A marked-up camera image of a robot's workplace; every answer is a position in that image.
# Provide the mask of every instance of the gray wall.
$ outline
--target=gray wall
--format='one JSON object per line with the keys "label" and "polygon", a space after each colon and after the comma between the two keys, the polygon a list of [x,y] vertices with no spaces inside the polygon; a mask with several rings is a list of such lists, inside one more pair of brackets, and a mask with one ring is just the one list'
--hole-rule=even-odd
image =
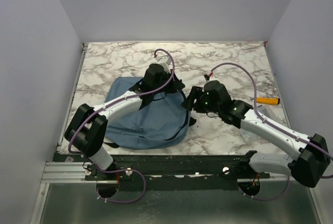
{"label": "gray wall", "polygon": [[85,42],[268,40],[290,0],[60,0]]}
{"label": "gray wall", "polygon": [[[267,50],[292,127],[323,135],[333,153],[333,0],[292,0]],[[318,186],[331,219],[332,180]]]}
{"label": "gray wall", "polygon": [[0,0],[0,222],[28,223],[82,45],[59,0]]}

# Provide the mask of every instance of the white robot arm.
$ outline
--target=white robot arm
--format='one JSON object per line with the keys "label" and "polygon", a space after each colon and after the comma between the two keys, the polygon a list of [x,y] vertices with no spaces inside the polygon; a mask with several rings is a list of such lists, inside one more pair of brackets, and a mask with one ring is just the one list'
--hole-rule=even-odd
{"label": "white robot arm", "polygon": [[[70,141],[69,150],[70,146],[74,145],[100,169],[106,170],[110,167],[113,158],[103,147],[107,125],[130,112],[144,108],[152,102],[157,93],[176,93],[185,87],[176,75],[172,74],[168,56],[157,57],[156,60],[157,64],[151,64],[145,76],[123,95],[101,105],[90,107],[83,104],[77,109],[65,131],[65,139]],[[91,123],[91,126],[83,127],[85,123]]]}
{"label": "white robot arm", "polygon": [[[313,147],[316,145],[328,152],[322,136],[315,134],[309,137],[263,114],[257,115],[251,105],[232,100],[225,86],[218,81],[207,82],[203,88],[193,86],[182,106],[188,111],[193,109],[198,113],[216,113],[225,123],[255,133],[286,153],[252,152],[249,165],[257,173],[272,172],[293,176],[302,185],[313,188],[330,163],[329,157]],[[312,145],[300,140],[308,140]]]}

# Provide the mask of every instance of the bolt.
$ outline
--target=bolt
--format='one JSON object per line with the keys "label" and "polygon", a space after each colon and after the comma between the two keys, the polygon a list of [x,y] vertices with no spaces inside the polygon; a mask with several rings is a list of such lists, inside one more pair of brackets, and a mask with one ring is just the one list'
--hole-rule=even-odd
{"label": "bolt", "polygon": [[230,173],[230,169],[228,167],[224,167],[222,169],[223,174],[228,175]]}
{"label": "bolt", "polygon": [[127,176],[131,176],[133,174],[133,171],[125,171],[125,174]]}

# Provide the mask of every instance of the purple cable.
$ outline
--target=purple cable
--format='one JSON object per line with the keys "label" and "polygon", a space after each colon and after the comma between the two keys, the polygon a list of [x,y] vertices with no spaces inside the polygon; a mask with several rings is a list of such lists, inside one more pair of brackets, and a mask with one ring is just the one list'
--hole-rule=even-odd
{"label": "purple cable", "polygon": [[280,193],[280,194],[277,195],[277,196],[274,196],[274,197],[272,197],[272,198],[267,198],[267,199],[260,198],[260,197],[256,197],[256,196],[248,195],[248,194],[244,193],[244,191],[243,191],[240,187],[238,187],[238,189],[239,189],[239,191],[242,192],[243,195],[244,195],[245,197],[247,197],[247,198],[250,198],[250,199],[252,199],[252,200],[256,200],[256,201],[268,202],[268,201],[277,200],[277,199],[279,199],[279,198],[285,196],[286,193],[287,193],[287,191],[288,191],[288,189],[289,189],[289,187],[290,187],[290,177],[288,176],[287,185],[286,185],[286,188],[283,190],[283,192]]}
{"label": "purple cable", "polygon": [[145,180],[145,177],[142,173],[140,173],[139,171],[135,170],[135,169],[120,169],[120,170],[114,170],[114,171],[105,171],[105,170],[102,170],[100,168],[97,167],[97,169],[103,173],[119,173],[119,172],[125,172],[125,171],[133,171],[137,174],[139,174],[144,182],[144,188],[142,189],[142,192],[141,194],[135,198],[134,200],[129,200],[129,201],[117,201],[117,200],[112,200],[110,198],[103,198],[100,196],[99,194],[99,191],[98,191],[98,188],[97,188],[97,194],[98,194],[98,197],[102,200],[106,200],[107,202],[113,202],[113,203],[120,203],[120,204],[128,204],[128,203],[133,203],[133,202],[136,202],[138,201],[142,196],[144,196],[145,192],[146,192],[146,180]]}
{"label": "purple cable", "polygon": [[[162,49],[162,48],[158,48],[157,50],[154,51],[154,58],[156,58],[156,56],[157,56],[156,53],[157,53],[158,51],[162,51],[162,52],[166,53],[166,54],[170,57],[170,60],[171,60],[171,63],[172,63],[172,70],[171,70],[171,75],[170,75],[169,79],[165,82],[165,84],[163,84],[161,87],[159,87],[159,88],[157,88],[157,89],[155,89],[155,90],[152,90],[152,91],[149,91],[149,92],[145,92],[145,93],[141,93],[141,94],[130,95],[130,96],[127,97],[127,99],[134,98],[134,97],[138,97],[138,96],[143,96],[143,95],[149,95],[149,94],[152,94],[152,93],[158,92],[158,91],[162,90],[165,86],[167,86],[167,85],[170,83],[170,81],[173,79],[173,76],[174,76],[174,74],[175,74],[175,61],[174,61],[173,57],[172,57],[171,54],[170,54],[169,52],[167,52],[166,50],[164,50],[164,49]],[[119,98],[118,100],[115,100],[115,101],[113,101],[113,102],[107,104],[107,105],[106,105],[106,108],[109,108],[109,107],[111,107],[112,105],[114,105],[114,104],[116,104],[116,103],[119,103],[119,102],[121,102],[121,101],[123,101],[123,100],[125,100],[125,97],[123,97],[123,98]],[[96,114],[98,114],[99,112],[101,112],[101,111],[103,111],[103,110],[104,110],[104,108],[100,108],[100,109],[96,110],[95,112],[93,112],[93,113],[92,113],[90,116],[88,116],[87,119],[85,119],[84,122],[78,127],[78,129],[76,130],[76,132],[74,133],[73,137],[71,138],[71,140],[70,140],[70,142],[69,142],[69,144],[68,144],[68,152],[69,152],[69,153],[71,153],[71,154],[80,154],[80,153],[81,153],[81,152],[75,152],[75,151],[72,151],[72,149],[71,149],[71,148],[72,148],[72,145],[73,145],[73,142],[74,142],[74,140],[75,140],[75,138],[78,136],[79,132],[82,130],[82,128],[84,127],[84,125],[86,125],[86,124],[90,121],[90,119],[92,119]],[[103,200],[106,200],[106,201],[108,201],[108,202],[113,202],[113,203],[124,203],[124,204],[126,204],[126,203],[133,203],[133,202],[139,200],[139,199],[145,194],[145,192],[146,192],[146,180],[145,180],[145,177],[143,176],[143,174],[140,173],[139,171],[134,170],[134,169],[121,169],[121,170],[114,170],[114,171],[106,171],[106,170],[102,170],[102,169],[100,169],[100,168],[97,167],[97,166],[96,166],[96,168],[97,168],[99,171],[103,172],[103,173],[118,173],[118,172],[124,172],[124,171],[133,171],[133,172],[139,174],[139,175],[142,177],[142,180],[143,180],[143,182],[144,182],[144,188],[143,188],[141,194],[140,194],[136,199],[134,199],[134,200],[130,200],[130,201],[116,201],[116,200],[110,200],[110,199],[102,198],[102,197],[100,197],[100,195],[99,195],[99,193],[98,193],[98,189],[97,189],[97,193],[98,193],[99,197],[102,198]]]}

